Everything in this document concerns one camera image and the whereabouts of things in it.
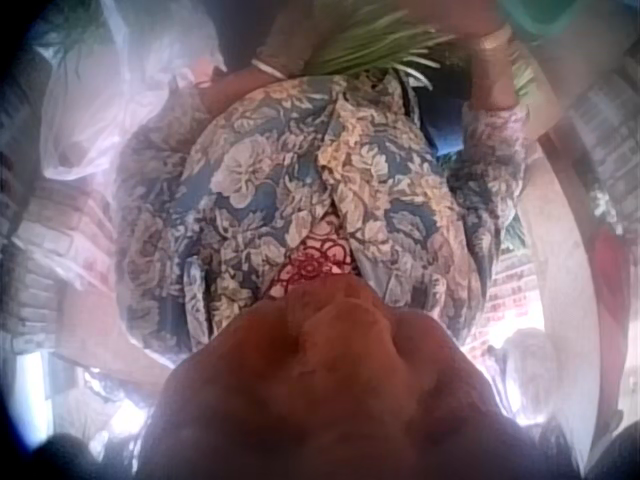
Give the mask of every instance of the red object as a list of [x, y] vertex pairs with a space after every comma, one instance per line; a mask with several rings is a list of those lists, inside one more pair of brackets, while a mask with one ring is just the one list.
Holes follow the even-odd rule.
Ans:
[[590, 251], [600, 322], [600, 402], [593, 444], [610, 432], [618, 411], [631, 314], [631, 258], [622, 239], [600, 228]]

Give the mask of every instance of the white flower pattern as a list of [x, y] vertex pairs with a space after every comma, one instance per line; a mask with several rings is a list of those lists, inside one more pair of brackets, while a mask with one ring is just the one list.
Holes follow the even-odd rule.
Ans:
[[114, 212], [122, 317], [178, 364], [260, 300], [330, 209], [358, 271], [391, 306], [464, 341], [481, 313], [526, 160], [526, 112], [465, 112], [445, 175], [405, 115], [396, 76], [312, 77], [212, 120], [172, 91], [123, 150]]

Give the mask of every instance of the plastic bag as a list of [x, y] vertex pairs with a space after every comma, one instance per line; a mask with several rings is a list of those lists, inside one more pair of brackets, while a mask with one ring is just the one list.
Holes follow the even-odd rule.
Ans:
[[113, 169], [129, 137], [192, 81], [203, 57], [220, 64], [213, 23], [190, 0], [100, 0], [112, 42], [74, 48], [53, 73], [42, 110], [42, 171], [73, 180]]

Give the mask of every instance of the skin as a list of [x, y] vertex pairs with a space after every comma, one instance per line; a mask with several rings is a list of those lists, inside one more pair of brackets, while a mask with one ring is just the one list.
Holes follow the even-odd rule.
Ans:
[[529, 478], [533, 451], [436, 321], [345, 275], [259, 302], [180, 365], [139, 477]]

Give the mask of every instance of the blue floral fabric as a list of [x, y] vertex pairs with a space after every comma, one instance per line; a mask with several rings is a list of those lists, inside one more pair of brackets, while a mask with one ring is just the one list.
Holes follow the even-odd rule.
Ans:
[[465, 111], [448, 174], [398, 79], [311, 77], [212, 119], [174, 90], [130, 140], [116, 190], [118, 298], [133, 339], [177, 364], [260, 300], [335, 206], [363, 278], [462, 342], [479, 317], [525, 167], [525, 113]]

